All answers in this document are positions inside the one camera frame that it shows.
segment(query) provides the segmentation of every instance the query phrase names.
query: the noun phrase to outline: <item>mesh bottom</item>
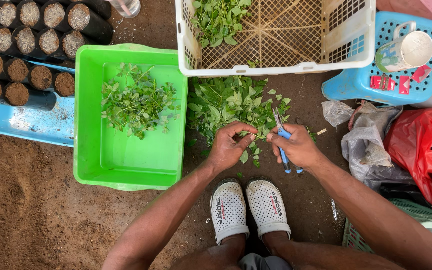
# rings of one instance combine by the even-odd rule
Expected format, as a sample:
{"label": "mesh bottom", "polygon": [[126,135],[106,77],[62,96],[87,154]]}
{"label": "mesh bottom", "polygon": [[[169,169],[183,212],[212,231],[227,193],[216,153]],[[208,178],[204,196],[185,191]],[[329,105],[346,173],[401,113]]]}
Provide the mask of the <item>mesh bottom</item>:
{"label": "mesh bottom", "polygon": [[199,68],[232,69],[248,60],[259,60],[256,67],[321,61],[322,0],[253,0],[249,13],[234,36],[238,44],[202,49]]}

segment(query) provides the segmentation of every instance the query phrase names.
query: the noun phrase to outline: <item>mug handle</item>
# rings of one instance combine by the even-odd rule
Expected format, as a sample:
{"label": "mug handle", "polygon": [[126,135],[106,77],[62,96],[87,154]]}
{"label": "mug handle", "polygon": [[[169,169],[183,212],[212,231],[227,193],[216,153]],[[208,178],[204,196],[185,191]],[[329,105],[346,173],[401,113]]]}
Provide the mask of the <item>mug handle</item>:
{"label": "mug handle", "polygon": [[405,23],[400,24],[396,29],[394,30],[393,40],[396,40],[399,38],[399,31],[403,29],[403,27],[409,25],[409,32],[416,31],[416,22],[415,21],[406,21]]}

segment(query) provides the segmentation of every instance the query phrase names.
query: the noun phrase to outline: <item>sandy soil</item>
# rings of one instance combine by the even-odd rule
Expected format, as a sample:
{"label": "sandy soil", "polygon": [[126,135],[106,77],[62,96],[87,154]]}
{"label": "sandy soil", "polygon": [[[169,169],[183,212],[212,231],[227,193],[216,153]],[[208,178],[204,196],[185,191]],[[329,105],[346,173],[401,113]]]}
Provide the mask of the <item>sandy soil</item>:
{"label": "sandy soil", "polygon": [[[113,10],[116,33],[113,44],[139,43],[176,49],[174,3],[141,1],[141,13],[122,19]],[[323,118],[321,83],[337,72],[269,77],[269,89],[292,99],[290,123],[313,127],[317,145],[334,163],[345,170],[341,138],[347,130],[333,128]],[[183,175],[204,158],[204,140],[195,131],[186,132],[186,141],[199,138],[185,150]],[[159,254],[152,269],[167,269],[178,258],[215,244],[209,213],[211,191],[218,181],[243,173],[246,184],[252,176],[271,178],[280,188],[288,223],[295,241],[340,245],[344,214],[334,221],[330,198],[308,173],[286,174],[276,165],[267,144],[259,142],[261,169],[238,163],[219,175],[205,190],[184,219],[174,237]],[[0,269],[99,269],[111,246],[131,220],[161,191],[123,192],[106,187],[82,185],[73,177],[73,149],[0,135]],[[253,218],[247,252],[266,249],[257,240]]]}

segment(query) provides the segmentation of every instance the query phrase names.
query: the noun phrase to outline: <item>gray shorts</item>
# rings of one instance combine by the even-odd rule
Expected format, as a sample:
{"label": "gray shorts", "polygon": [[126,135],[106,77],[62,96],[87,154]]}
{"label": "gray shorts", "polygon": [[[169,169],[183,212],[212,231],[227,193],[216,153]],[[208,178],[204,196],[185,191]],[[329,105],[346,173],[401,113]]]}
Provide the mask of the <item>gray shorts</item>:
{"label": "gray shorts", "polygon": [[285,260],[276,256],[261,257],[255,253],[249,253],[238,263],[242,270],[293,270]]}

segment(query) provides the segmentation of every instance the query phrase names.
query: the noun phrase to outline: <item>hand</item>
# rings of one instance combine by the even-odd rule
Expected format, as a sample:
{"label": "hand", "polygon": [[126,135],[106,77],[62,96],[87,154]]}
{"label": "hand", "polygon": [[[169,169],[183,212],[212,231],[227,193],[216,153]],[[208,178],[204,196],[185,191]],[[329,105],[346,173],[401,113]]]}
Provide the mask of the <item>hand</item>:
{"label": "hand", "polygon": [[205,162],[206,165],[213,166],[218,174],[236,165],[244,150],[256,138],[252,134],[241,138],[238,136],[238,133],[242,131],[249,131],[254,134],[258,133],[258,130],[254,126],[238,121],[234,121],[218,129],[214,137],[213,148]]}
{"label": "hand", "polygon": [[266,136],[278,163],[283,162],[278,147],[285,151],[293,164],[303,169],[310,169],[326,158],[302,125],[284,124],[284,129],[292,134],[288,140],[278,135],[278,127],[274,127]]}

